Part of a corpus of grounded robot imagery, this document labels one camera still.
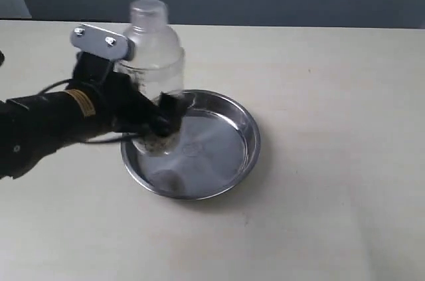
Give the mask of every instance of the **black cable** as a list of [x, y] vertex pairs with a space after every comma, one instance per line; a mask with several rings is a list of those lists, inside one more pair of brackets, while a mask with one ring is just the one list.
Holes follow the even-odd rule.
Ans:
[[[58, 87], [60, 85], [63, 84], [69, 84], [73, 81], [73, 78], [69, 78], [67, 80], [60, 80], [56, 83], [53, 83], [49, 86], [47, 86], [46, 88], [43, 88], [37, 95], [43, 95], [45, 93], [47, 93], [49, 90], [52, 90], [55, 87]], [[127, 135], [122, 135], [122, 136], [115, 136], [115, 137], [111, 137], [111, 138], [107, 138], [105, 140], [90, 140], [90, 141], [80, 141], [78, 140], [78, 143], [83, 143], [86, 145], [104, 145], [104, 144], [108, 144], [108, 143], [121, 143], [123, 141], [129, 141], [129, 140], [134, 140], [136, 138], [140, 138], [140, 135], [137, 134], [127, 134]]]

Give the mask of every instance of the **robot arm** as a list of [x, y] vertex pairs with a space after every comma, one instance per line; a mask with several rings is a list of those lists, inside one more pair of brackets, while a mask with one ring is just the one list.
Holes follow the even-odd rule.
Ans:
[[179, 131], [186, 103], [162, 94], [155, 105], [128, 75], [114, 72], [117, 60], [132, 58], [131, 41], [88, 25], [71, 41], [81, 52], [63, 91], [0, 102], [0, 178], [16, 179], [58, 149], [109, 132], [131, 134], [121, 141]]

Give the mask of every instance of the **metal bracket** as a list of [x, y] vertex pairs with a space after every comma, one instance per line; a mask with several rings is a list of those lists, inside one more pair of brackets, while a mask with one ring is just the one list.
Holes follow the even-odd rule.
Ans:
[[81, 24], [71, 34], [71, 43], [83, 52], [106, 60], [131, 60], [133, 43], [121, 34], [88, 24]]

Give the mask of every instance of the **yellow label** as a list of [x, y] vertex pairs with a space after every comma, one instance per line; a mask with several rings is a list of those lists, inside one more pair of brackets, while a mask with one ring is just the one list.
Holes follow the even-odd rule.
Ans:
[[73, 99], [78, 103], [84, 117], [90, 117], [96, 115], [96, 110], [92, 101], [89, 97], [81, 90], [64, 90], [63, 92], [72, 96]]

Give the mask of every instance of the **white tabletop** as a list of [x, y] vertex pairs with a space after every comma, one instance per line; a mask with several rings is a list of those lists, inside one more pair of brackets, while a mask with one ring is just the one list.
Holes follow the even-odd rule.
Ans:
[[[68, 78], [73, 27], [0, 21], [0, 99]], [[175, 28], [186, 87], [257, 119], [259, 164], [176, 202], [118, 146], [63, 149], [0, 182], [0, 280], [425, 280], [425, 32]]]

